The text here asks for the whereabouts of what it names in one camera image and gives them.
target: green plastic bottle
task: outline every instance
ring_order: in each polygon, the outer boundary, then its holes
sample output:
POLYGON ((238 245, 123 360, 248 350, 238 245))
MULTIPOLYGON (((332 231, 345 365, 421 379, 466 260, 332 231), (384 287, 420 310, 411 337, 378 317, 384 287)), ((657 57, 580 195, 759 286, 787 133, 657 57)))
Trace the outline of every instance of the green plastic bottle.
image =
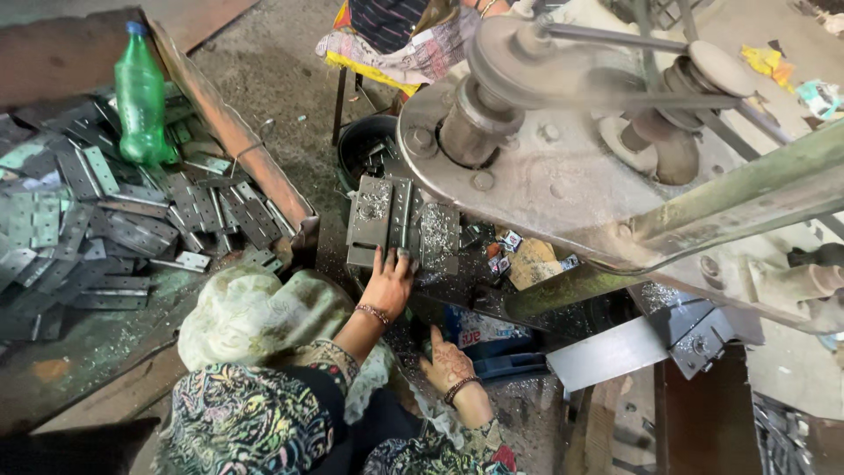
POLYGON ((147 29, 126 22, 129 44, 114 65, 123 158, 142 165, 175 163, 178 156, 164 140, 164 75, 149 53, 147 29))

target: black bucket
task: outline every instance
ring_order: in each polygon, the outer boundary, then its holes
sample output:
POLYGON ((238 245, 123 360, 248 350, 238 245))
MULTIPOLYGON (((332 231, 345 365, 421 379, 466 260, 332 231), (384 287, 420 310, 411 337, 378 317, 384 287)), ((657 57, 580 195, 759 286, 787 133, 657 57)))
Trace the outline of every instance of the black bucket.
POLYGON ((352 122, 340 134, 335 173, 346 194, 357 191, 360 186, 360 176, 365 170, 362 159, 366 158, 366 151, 386 137, 396 141, 397 124, 398 117, 367 116, 352 122))

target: patterned kurta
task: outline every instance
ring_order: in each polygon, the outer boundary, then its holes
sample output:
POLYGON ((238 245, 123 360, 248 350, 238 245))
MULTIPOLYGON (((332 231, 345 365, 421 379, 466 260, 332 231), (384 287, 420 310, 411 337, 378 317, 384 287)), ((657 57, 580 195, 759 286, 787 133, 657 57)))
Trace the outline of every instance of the patterned kurta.
MULTIPOLYGON (((300 355, 299 366, 327 374, 345 396, 358 373, 348 353, 318 340, 300 355)), ((160 437, 155 473, 307 473, 332 449, 335 426, 301 379, 283 370, 219 363, 176 383, 170 425, 160 437)), ((433 429, 418 439, 387 440, 369 454, 364 473, 516 471, 497 420, 464 429, 463 437, 461 450, 433 429)))

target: blue bottle cap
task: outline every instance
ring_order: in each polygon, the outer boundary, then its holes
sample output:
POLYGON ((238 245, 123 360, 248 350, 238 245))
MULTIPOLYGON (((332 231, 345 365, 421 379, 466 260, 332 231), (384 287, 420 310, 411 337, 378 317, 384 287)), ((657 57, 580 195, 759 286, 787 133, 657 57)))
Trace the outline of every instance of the blue bottle cap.
POLYGON ((130 35, 147 35, 147 27, 141 25, 137 21, 128 21, 126 22, 126 32, 130 35))

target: bangle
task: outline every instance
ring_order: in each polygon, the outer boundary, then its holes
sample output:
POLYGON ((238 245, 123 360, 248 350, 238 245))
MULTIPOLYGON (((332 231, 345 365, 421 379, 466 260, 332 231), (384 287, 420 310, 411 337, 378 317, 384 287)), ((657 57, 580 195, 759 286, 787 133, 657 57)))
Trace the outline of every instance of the bangle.
POLYGON ((372 315, 373 317, 379 319, 381 321, 381 323, 384 324, 384 326, 390 326, 390 320, 384 314, 383 310, 378 310, 377 308, 373 308, 369 305, 363 305, 363 304, 360 304, 360 303, 358 303, 354 307, 354 309, 360 310, 360 311, 363 311, 363 312, 366 312, 366 313, 372 315))
POLYGON ((484 7, 484 11, 482 11, 482 12, 480 13, 480 18, 481 18, 481 19, 484 19, 484 15, 486 15, 486 11, 487 11, 487 10, 489 10, 489 9, 490 9, 490 7, 491 7, 491 6, 492 6, 495 2, 498 2, 498 0, 491 0, 489 3, 487 3, 487 4, 486 4, 486 6, 484 7))
POLYGON ((473 381, 480 382, 481 379, 478 376, 469 376, 468 378, 466 378, 466 379, 460 381, 459 383, 455 384, 454 386, 452 386, 452 388, 450 390, 448 390, 448 392, 446 393, 446 397, 443 398, 445 400, 446 404, 448 404, 451 407, 454 407, 454 396, 465 385, 467 385, 467 384, 469 384, 473 381))

